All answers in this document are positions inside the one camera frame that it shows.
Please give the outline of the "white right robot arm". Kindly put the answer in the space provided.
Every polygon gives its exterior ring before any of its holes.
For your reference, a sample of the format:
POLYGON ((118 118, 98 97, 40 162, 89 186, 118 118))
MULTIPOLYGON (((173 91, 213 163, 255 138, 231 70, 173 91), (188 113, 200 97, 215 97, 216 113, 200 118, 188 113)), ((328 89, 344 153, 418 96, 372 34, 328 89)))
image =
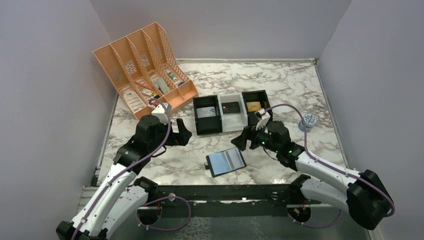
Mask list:
POLYGON ((359 172, 319 158, 292 141, 282 121, 272 121, 261 129, 247 126, 231 140, 241 151, 247 142, 251 150, 269 150, 284 167, 301 173, 288 190, 289 199, 296 204, 313 200, 331 205, 367 230, 374 230, 395 212, 394 202, 375 172, 359 172))

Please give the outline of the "black leather card holder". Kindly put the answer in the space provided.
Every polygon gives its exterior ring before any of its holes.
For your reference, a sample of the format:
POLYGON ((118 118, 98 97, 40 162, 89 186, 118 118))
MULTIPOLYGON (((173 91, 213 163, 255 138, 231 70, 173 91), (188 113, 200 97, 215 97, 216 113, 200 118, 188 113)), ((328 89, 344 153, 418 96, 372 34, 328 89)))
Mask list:
POLYGON ((204 167, 206 170, 210 171, 211 176, 213 178, 241 169, 240 168, 237 170, 229 171, 227 161, 225 160, 223 155, 223 151, 212 153, 206 156, 206 164, 204 165, 204 167))

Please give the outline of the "black VIP credit card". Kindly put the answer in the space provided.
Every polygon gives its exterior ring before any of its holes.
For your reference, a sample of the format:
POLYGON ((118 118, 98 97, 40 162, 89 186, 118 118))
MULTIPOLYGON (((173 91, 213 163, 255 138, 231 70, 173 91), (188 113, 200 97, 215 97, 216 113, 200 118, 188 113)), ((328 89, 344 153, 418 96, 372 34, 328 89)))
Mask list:
POLYGON ((238 101, 224 102, 221 104, 223 114, 237 114, 241 112, 240 103, 238 101))

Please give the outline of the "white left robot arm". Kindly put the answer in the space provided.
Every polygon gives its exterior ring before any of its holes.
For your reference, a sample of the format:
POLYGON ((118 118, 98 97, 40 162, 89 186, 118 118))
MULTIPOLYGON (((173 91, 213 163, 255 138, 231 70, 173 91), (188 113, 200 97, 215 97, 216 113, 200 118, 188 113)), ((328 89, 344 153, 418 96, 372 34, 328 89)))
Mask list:
POLYGON ((178 132, 171 123, 161 123, 154 115, 138 122, 135 134, 116 153, 109 172, 88 203, 70 221, 56 228, 61 240, 108 240, 116 229, 141 206, 158 206, 165 200, 158 184, 137 177, 156 152, 165 146, 186 146, 192 133, 181 118, 176 120, 178 132))

